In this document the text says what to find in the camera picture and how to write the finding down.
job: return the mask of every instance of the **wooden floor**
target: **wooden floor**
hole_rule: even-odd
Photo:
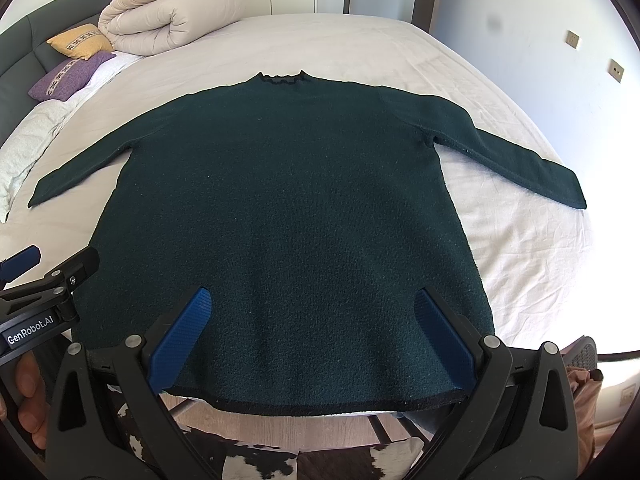
[[[162,394],[170,409],[180,400]],[[408,438],[400,423],[388,413],[379,415],[391,440]],[[277,446],[288,450],[328,449],[377,444],[380,441],[367,417],[358,416],[261,416],[220,412],[198,402],[176,420],[198,430],[250,444]]]

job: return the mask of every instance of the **rolled comforter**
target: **rolled comforter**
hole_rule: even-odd
[[[112,0],[98,28],[116,50],[152,56],[236,22],[242,0]]]

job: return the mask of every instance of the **yellow pillow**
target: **yellow pillow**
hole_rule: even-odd
[[[113,52],[111,42],[91,23],[80,25],[66,32],[60,32],[50,40],[47,40],[60,54],[74,59],[89,59],[101,50]]]

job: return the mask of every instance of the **dark green sweater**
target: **dark green sweater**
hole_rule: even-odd
[[[40,180],[30,206],[132,149],[91,240],[100,270],[75,293],[74,338],[115,345],[197,284],[214,312],[174,394],[266,415],[459,398],[414,295],[430,284],[481,333],[494,326],[434,142],[586,207],[570,170],[446,99],[259,74],[151,110]]]

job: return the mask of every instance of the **sweater sleeve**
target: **sweater sleeve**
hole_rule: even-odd
[[[536,152],[479,130],[457,104],[433,95],[379,88],[380,99],[396,117],[419,128],[425,142],[464,153],[495,173],[556,202],[586,209],[575,173]]]
[[[174,106],[163,105],[149,110],[104,136],[60,168],[41,178],[28,207],[46,202],[77,186],[122,152],[135,149],[142,139],[164,129],[174,113]]]

